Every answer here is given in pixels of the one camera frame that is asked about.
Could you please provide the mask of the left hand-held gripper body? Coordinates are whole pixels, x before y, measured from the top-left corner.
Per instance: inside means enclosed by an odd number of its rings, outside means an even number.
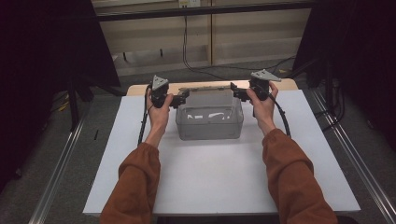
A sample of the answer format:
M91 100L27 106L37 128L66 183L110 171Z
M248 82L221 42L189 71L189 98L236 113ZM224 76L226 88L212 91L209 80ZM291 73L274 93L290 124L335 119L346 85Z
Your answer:
M151 105L156 108L163 107L169 90L169 80L155 76L151 82Z

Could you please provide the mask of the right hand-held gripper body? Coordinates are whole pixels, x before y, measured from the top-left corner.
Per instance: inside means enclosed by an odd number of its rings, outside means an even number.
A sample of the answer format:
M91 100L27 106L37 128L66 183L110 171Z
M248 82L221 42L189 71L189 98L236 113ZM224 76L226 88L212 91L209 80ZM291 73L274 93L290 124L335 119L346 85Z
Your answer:
M257 97L264 101L267 99L269 94L269 82L275 81L280 82L281 79L269 71L262 69L260 71L252 72L250 74L251 79L249 81L249 87L255 91Z

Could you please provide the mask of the clear plastic container lid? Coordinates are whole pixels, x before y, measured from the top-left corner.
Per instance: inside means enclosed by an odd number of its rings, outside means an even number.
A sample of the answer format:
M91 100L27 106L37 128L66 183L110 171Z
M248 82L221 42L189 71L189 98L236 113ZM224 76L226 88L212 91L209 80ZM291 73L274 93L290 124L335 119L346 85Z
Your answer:
M224 106L232 105L235 101L230 86L192 87L183 90L190 92L185 107Z

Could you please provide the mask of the clear plastic container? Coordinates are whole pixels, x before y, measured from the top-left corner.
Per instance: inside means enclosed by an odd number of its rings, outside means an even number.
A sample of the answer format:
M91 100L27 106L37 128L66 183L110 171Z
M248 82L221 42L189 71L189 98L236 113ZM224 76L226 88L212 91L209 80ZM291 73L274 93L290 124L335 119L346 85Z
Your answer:
M176 113L177 130L183 141L237 139L243 122L239 100L225 105L183 105Z

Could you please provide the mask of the person's left hand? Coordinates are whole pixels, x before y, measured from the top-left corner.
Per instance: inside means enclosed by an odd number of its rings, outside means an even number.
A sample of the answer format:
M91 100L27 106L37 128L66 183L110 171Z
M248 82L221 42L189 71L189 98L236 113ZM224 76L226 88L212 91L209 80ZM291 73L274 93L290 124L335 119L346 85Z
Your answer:
M167 94L163 106L160 108L153 105L150 96L151 91L148 91L147 107L150 120L150 130L145 142L153 146L158 146L165 133L169 120L169 105L172 103L174 95L172 93Z

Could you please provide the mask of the person's right hand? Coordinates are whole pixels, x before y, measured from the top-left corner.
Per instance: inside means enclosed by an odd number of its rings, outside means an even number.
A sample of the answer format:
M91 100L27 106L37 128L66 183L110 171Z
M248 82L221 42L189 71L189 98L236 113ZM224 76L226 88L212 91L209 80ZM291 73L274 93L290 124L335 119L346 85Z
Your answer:
M250 103L253 105L255 118L258 121L258 126L264 135L267 135L276 128L274 123L274 99L278 94L278 88L273 82L269 82L269 87L272 91L264 101L261 101L258 98L254 90L247 89L247 95L250 98Z

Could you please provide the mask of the wooden table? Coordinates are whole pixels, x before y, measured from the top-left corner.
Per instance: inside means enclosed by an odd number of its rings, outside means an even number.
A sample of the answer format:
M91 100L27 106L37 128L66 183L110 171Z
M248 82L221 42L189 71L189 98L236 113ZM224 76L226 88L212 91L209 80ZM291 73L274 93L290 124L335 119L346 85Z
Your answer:
M249 86L247 80L233 80L233 83L238 88L246 89ZM280 82L275 81L276 87L281 91L297 90L296 82L291 78L282 78ZM183 83L170 83L169 93L178 94L180 89L183 88L206 88L206 87L229 87L230 81L207 81L207 82L183 82ZM127 96L140 96L144 95L147 84L131 86L126 95Z

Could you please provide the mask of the white board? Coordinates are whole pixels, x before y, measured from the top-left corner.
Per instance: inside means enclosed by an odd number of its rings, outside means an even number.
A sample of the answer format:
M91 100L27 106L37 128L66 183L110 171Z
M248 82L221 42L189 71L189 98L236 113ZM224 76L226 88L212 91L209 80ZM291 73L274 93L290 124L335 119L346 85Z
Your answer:
M302 91L281 91L285 110L278 127L288 123L292 139L314 164L314 174L326 202L336 212L360 206L318 126ZM83 209L99 216L118 180L118 168L136 148L144 99L126 96L107 141L106 150ZM245 120L237 139L183 141L176 123L168 123L160 143L161 179L153 212L157 216L273 214L275 203L267 187L262 161L262 132L243 105Z

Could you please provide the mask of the black horizontal bar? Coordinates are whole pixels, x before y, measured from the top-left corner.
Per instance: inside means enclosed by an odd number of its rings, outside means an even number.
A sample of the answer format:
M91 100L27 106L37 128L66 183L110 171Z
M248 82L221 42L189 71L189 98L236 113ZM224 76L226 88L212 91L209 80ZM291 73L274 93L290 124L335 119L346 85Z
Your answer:
M157 19L184 16L201 16L213 14L245 13L257 11L275 11L289 9L312 8L318 4L317 0L301 0L292 2L264 3L253 5L215 6L215 7L190 7L158 9L136 12L100 13L94 17L96 21L128 21Z

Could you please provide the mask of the black stand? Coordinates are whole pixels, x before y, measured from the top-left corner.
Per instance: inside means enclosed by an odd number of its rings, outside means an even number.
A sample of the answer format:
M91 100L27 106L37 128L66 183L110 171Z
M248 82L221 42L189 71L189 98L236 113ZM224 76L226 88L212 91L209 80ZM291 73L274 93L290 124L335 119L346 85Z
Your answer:
M78 96L83 102L90 102L93 99L93 93L86 76L71 76L67 82L67 92L71 112L71 132L73 132L79 123Z

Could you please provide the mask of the black curtain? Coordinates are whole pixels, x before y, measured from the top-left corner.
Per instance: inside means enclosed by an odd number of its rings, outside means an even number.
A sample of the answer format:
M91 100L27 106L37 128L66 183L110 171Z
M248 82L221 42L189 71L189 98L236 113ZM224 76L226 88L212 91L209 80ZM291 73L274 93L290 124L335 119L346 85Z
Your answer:
M92 0L0 0L0 191L50 116L53 96L118 87Z
M314 0L293 67L332 76L396 151L396 0Z

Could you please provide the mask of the white wall outlet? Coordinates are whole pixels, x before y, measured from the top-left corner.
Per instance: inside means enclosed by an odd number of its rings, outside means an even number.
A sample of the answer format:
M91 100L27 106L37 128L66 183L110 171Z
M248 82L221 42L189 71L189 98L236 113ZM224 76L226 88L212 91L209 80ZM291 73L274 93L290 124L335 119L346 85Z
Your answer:
M180 8L199 7L201 0L178 0L178 5Z

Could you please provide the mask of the aluminium rail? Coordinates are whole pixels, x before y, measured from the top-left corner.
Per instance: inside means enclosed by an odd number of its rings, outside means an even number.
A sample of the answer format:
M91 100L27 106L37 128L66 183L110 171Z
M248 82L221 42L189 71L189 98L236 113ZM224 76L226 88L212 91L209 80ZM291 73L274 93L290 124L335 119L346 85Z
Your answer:
M393 205L390 197L377 182L342 125L328 111L328 108L325 106L324 96L317 90L313 90L312 95L382 216L388 224L396 224L396 207Z
M67 164L78 142L85 120L90 113L92 103L85 103L80 120L73 131L68 135L63 151L50 176L49 182L35 207L28 224L45 224L49 210L61 185Z

